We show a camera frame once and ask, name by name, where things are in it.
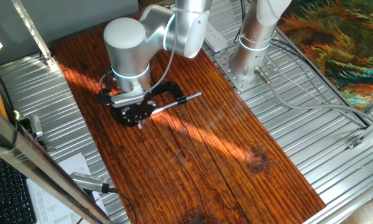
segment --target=white wall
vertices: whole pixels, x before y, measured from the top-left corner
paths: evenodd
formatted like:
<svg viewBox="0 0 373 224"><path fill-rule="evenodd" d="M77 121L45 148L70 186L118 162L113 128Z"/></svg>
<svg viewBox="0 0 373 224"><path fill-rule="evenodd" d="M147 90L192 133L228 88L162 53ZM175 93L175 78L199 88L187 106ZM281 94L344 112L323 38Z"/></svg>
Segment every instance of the white wall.
<svg viewBox="0 0 373 224"><path fill-rule="evenodd" d="M138 11L137 0L22 0L46 43ZM0 0L0 65L40 52L11 0Z"/></svg>

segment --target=wooden table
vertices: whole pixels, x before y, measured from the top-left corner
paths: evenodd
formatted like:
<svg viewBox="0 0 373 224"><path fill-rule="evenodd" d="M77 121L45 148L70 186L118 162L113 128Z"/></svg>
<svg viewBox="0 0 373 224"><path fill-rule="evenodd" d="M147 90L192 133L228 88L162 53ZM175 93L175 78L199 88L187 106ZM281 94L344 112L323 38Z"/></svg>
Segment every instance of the wooden table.
<svg viewBox="0 0 373 224"><path fill-rule="evenodd" d="M153 115L140 130L118 124L97 104L110 67L105 24L52 44L114 185L139 223L303 223L325 207L209 57L175 56L166 80L199 99ZM170 54L153 59L152 79ZM158 106L174 101L155 98ZM127 205L127 214L134 216Z"/></svg>

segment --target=colorful painting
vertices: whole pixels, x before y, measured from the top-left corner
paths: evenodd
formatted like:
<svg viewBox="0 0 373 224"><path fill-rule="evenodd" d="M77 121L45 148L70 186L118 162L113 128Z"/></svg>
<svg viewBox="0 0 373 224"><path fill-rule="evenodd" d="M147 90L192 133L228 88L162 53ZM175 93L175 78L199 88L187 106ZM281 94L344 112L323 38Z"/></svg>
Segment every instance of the colorful painting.
<svg viewBox="0 0 373 224"><path fill-rule="evenodd" d="M373 100L373 0L293 0L279 28L352 105Z"/></svg>

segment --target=bolt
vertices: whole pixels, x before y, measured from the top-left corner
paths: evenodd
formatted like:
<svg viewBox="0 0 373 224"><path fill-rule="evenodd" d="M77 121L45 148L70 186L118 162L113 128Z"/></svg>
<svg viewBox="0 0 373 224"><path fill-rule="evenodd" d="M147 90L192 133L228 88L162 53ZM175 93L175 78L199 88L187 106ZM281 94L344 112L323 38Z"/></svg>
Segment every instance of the bolt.
<svg viewBox="0 0 373 224"><path fill-rule="evenodd" d="M142 121L138 121L138 124L137 124L137 127L138 127L138 129L141 129L142 128Z"/></svg>

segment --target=black keyboard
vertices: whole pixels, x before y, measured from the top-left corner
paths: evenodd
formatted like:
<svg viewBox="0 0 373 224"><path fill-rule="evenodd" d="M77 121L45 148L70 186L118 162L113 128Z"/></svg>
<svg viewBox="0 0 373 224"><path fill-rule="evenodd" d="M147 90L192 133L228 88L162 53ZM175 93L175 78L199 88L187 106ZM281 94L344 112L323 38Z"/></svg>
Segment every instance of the black keyboard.
<svg viewBox="0 0 373 224"><path fill-rule="evenodd" d="M0 158L0 224L34 224L26 178Z"/></svg>

